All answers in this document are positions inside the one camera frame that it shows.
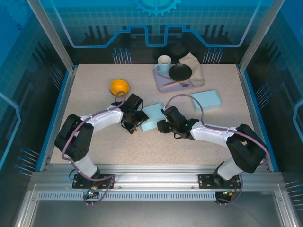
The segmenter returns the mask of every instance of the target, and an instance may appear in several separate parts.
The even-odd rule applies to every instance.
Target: beige napkin
[[[191,53],[188,53],[185,57],[179,60],[181,64],[188,65],[192,70],[192,75],[189,78],[190,82],[195,86],[201,86],[204,84],[204,78],[202,76],[201,67],[198,59]]]

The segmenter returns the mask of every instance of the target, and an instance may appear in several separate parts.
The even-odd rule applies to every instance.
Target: blue enclosure wall
[[[10,227],[36,165],[20,150],[39,155],[66,69],[26,1],[0,1],[0,30],[0,225]]]
[[[303,180],[303,1],[286,0],[247,68],[284,178]]]
[[[178,62],[188,52],[201,63],[239,63],[272,0],[41,2],[74,64],[130,63],[129,54],[132,63],[161,54]]]

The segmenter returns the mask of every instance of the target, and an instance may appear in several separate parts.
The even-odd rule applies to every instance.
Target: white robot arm
[[[187,120],[174,106],[162,110],[162,113],[166,120],[157,123],[160,132],[172,132],[176,139],[204,140],[229,149],[232,158],[221,163],[213,173],[214,182],[218,186],[222,186],[224,182],[242,172],[253,173],[266,155],[259,145],[247,139],[251,138],[266,147],[255,132],[245,124],[237,128],[225,128],[203,124],[197,119]]]
[[[131,94],[122,105],[121,102],[112,103],[106,110],[97,114],[81,117],[75,114],[68,116],[55,140],[55,146],[63,152],[68,139],[76,127],[88,119],[79,128],[78,134],[74,135],[67,145],[63,157],[64,155],[68,156],[75,168],[87,178],[99,179],[100,172],[88,156],[92,136],[99,130],[116,123],[121,123],[125,129],[133,134],[136,131],[136,127],[148,119],[144,111],[137,110],[142,105],[142,102],[143,100],[140,97]]]

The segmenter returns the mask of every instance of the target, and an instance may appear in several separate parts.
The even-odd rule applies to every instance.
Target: light blue sponge
[[[146,106],[143,111],[147,114],[149,119],[141,124],[143,131],[148,131],[157,127],[157,122],[165,120],[164,114],[162,114],[161,109],[163,108],[161,103]]]
[[[203,91],[191,94],[201,104],[203,110],[212,110],[221,106],[221,101],[216,90]],[[196,101],[194,101],[194,107],[196,112],[200,112],[201,109]]]

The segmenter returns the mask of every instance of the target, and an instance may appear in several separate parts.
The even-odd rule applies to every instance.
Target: orange bowl
[[[127,92],[129,91],[129,85],[124,80],[115,79],[110,83],[110,93],[116,96],[119,91],[124,91],[125,94],[127,94]]]

